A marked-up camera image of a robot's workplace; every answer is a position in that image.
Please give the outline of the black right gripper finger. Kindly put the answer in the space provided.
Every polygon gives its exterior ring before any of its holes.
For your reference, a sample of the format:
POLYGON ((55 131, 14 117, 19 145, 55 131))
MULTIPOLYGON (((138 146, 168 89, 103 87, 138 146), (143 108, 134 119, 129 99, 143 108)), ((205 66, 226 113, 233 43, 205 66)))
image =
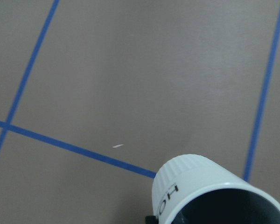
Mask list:
POLYGON ((156 216, 146 216, 145 224, 156 224, 156 216))

